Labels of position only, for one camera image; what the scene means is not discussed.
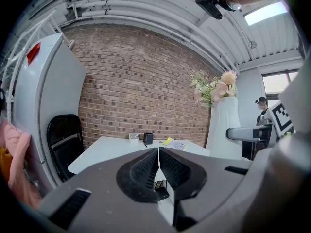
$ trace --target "white desk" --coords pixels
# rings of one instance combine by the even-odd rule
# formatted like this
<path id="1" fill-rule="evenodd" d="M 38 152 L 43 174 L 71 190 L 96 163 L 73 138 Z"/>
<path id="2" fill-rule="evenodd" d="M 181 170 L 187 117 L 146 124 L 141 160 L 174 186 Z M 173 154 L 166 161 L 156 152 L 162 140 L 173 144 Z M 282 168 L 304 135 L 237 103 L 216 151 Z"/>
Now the white desk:
<path id="1" fill-rule="evenodd" d="M 190 142 L 188 140 L 180 140 L 187 145 L 185 152 L 209 156 L 209 151 L 199 145 Z M 128 139 L 112 138 L 112 137 L 101 137 L 96 142 L 94 142 L 87 150 L 85 150 L 73 163 L 70 164 L 68 170 L 74 174 L 77 174 L 87 167 L 94 165 L 99 162 L 111 160 L 129 153 L 133 153 L 140 150 L 145 150 L 149 148 L 165 147 L 160 142 L 153 141 L 153 144 L 147 145 L 142 141 L 137 143 L 130 143 Z M 158 172 L 155 181 L 164 180 L 164 175 Z"/>

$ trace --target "paper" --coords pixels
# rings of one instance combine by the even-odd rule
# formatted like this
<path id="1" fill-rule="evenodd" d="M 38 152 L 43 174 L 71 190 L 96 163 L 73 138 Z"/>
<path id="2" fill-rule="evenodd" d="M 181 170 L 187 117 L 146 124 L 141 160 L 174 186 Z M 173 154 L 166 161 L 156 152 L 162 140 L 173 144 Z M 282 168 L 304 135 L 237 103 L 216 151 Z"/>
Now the paper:
<path id="1" fill-rule="evenodd" d="M 186 144 L 179 142 L 177 140 L 174 140 L 170 137 L 165 142 L 163 142 L 163 145 L 166 145 L 172 149 L 181 150 L 181 151 L 185 151 L 187 147 Z"/>

